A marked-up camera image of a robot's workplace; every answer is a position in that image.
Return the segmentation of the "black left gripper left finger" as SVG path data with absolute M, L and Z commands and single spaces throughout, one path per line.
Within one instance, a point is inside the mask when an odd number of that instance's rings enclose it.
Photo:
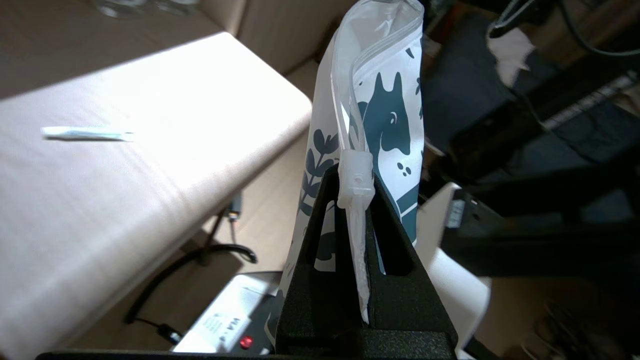
M 336 167 L 322 178 L 276 327 L 277 353 L 361 353 L 362 317 L 345 211 L 336 210 L 334 272 L 314 267 L 326 207 L 338 198 Z

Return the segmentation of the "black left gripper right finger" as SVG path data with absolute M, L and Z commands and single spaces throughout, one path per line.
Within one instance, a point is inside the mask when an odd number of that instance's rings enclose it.
M 379 180 L 366 210 L 364 357 L 453 357 L 458 335 Z

